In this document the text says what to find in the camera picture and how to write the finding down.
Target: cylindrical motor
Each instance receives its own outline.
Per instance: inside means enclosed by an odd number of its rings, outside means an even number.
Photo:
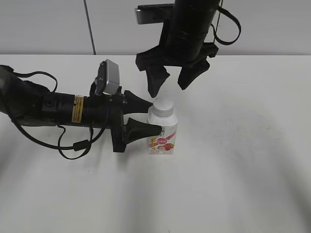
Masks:
[[[175,0],[166,50],[182,62],[194,60],[202,47],[220,0]]]

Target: carton label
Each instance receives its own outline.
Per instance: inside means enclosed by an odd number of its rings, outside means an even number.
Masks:
[[[149,154],[174,154],[177,125],[162,126],[159,136],[147,138]]]

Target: white wall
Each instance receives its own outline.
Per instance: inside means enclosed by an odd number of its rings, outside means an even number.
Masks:
[[[137,25],[134,8],[167,2],[173,0],[87,0],[98,54],[155,46],[161,24]],[[236,44],[220,46],[220,54],[311,54],[311,1],[224,0],[224,8],[241,21],[242,35]],[[0,53],[92,53],[82,0],[1,0],[0,21]],[[221,38],[236,33],[222,17]]]
[[[1,54],[92,54],[83,1],[1,0]]]

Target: fruit graphic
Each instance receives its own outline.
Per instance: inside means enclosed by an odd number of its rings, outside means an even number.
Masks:
[[[171,150],[173,148],[174,148],[174,144],[172,144],[172,143],[167,143],[163,146],[158,147],[159,150]]]

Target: strap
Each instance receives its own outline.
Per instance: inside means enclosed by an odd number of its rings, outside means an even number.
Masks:
[[[57,79],[56,79],[53,75],[51,75],[51,74],[49,74],[49,73],[47,73],[47,72],[44,72],[44,71],[36,71],[36,72],[28,73],[28,74],[21,74],[21,73],[13,72],[13,74],[14,74],[15,76],[17,76],[17,77],[20,77],[20,78],[29,78],[29,77],[31,77],[31,76],[33,76],[33,75],[36,75],[36,74],[43,74],[43,75],[46,75],[46,76],[50,77],[51,79],[53,79],[53,80],[56,82],[56,83],[55,83],[54,90],[53,90],[52,92],[55,92],[56,89],[57,89],[57,85],[58,85]]]
[[[222,45],[232,45],[233,43],[235,43],[235,42],[238,40],[238,38],[239,38],[240,35],[241,35],[241,24],[240,24],[240,22],[239,22],[239,20],[238,20],[237,18],[235,18],[230,12],[228,12],[226,9],[222,8],[221,6],[218,6],[217,10],[218,10],[221,14],[227,16],[229,19],[231,19],[233,22],[235,22],[235,24],[236,24],[236,25],[238,26],[238,28],[239,28],[239,34],[238,34],[238,37],[235,38],[233,41],[230,41],[230,42],[228,42],[228,41],[223,41],[223,40],[221,40],[221,39],[217,36],[217,32],[216,32],[216,30],[215,30],[215,27],[214,27],[213,24],[211,24],[211,26],[212,26],[212,28],[213,28],[213,31],[214,31],[214,37],[215,37],[215,39],[217,40],[217,42],[220,43],[220,44],[222,44]]]

